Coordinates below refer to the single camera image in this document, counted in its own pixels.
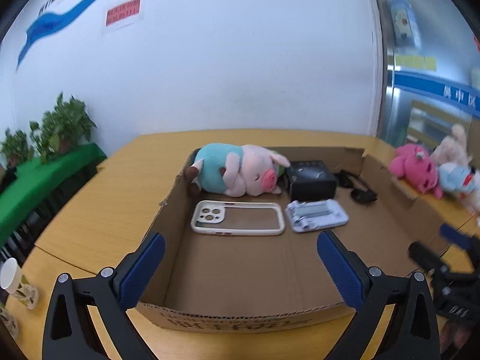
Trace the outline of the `green cloth covered table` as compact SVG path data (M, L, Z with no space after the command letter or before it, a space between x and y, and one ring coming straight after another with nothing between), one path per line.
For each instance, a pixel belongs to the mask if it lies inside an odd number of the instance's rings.
M107 158L94 143L81 145L74 150L42 163L39 158L17 167L17 179L1 193L1 243L21 225L31 211L49 195L84 167L96 167Z

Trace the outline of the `black sunglasses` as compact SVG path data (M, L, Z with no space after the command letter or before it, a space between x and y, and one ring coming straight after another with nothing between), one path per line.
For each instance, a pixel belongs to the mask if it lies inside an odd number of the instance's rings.
M377 201L377 193L358 175L346 170L334 174L337 185L350 190L350 196L355 203L370 205Z

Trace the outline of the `small potted green plant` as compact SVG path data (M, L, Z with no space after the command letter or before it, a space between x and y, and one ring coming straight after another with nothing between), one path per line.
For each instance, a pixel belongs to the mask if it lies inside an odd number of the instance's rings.
M24 131L12 132L7 128L4 140L1 141L1 154L7 160L7 167L13 168L31 160L34 150L28 143L27 134Z

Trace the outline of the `white clear phone case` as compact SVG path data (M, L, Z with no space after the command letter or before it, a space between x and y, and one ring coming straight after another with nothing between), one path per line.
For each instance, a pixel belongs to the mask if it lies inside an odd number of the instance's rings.
M190 221L193 231L215 236L279 236L286 224L274 202L199 202Z

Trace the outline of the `black product box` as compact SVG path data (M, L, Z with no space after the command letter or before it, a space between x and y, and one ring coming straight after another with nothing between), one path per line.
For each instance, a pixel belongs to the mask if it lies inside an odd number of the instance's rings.
M292 201L333 199L337 185L336 177L322 161L291 162L286 169L286 189Z

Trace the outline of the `grey folding phone stand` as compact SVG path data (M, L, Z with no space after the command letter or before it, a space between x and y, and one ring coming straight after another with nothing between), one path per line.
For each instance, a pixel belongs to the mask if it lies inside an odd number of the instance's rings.
M285 209L295 233L309 233L347 224L349 216L334 199L318 202L293 201Z

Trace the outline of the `pink plush toy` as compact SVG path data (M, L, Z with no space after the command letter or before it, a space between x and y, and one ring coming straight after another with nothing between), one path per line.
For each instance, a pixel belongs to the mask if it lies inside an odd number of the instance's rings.
M388 171L398 179L406 180L420 194L443 197L439 170L429 152L420 145L408 143L395 150Z

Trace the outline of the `large cardboard box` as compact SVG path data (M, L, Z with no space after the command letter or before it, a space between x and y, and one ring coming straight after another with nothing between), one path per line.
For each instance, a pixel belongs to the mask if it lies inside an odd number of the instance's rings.
M361 149L288 147L282 153L291 160L321 160L331 171L347 170L372 187L378 199L366 206L345 189L337 191L350 219L335 235L388 275L407 276L416 269L408 257L412 242L442 254L448 242L440 226L459 228L470 219L454 199L420 195L394 180L381 161ZM197 201L178 175L151 225L163 236L165 252L137 303L148 320L190 332L267 332L351 313L318 257L316 232L202 235L190 225Z

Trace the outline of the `light blue plush toy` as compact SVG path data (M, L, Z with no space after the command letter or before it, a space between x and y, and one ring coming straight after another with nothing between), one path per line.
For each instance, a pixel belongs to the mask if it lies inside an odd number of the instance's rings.
M456 163L445 163L439 167L439 183L444 192L462 199L479 187L476 169Z

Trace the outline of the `beige plush toy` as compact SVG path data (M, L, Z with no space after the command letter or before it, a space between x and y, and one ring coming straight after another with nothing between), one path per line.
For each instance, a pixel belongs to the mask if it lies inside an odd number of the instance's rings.
M451 134L445 136L441 143L433 150L430 158L436 163L438 169L445 163L455 163L463 166L475 166L471 164L472 158L467 152L467 135L461 124L454 124ZM476 181L478 189L465 199L452 195L467 211L479 215L479 170L476 169Z

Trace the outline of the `red notice on wall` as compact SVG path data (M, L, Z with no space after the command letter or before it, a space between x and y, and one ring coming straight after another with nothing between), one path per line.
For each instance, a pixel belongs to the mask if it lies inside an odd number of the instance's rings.
M102 34L132 26L144 19L143 0L124 0L106 10Z

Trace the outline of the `white paper cup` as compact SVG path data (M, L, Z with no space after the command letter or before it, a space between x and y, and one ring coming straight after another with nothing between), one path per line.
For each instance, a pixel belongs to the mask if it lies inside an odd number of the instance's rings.
M21 268L15 258L8 258L1 266L1 288L13 294L20 285Z

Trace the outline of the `pig plush teal shirt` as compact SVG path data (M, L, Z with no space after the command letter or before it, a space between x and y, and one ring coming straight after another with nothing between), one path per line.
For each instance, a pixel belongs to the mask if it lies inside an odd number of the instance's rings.
M184 172L190 191L228 197L279 194L278 177L290 167L287 157L258 145L210 143Z

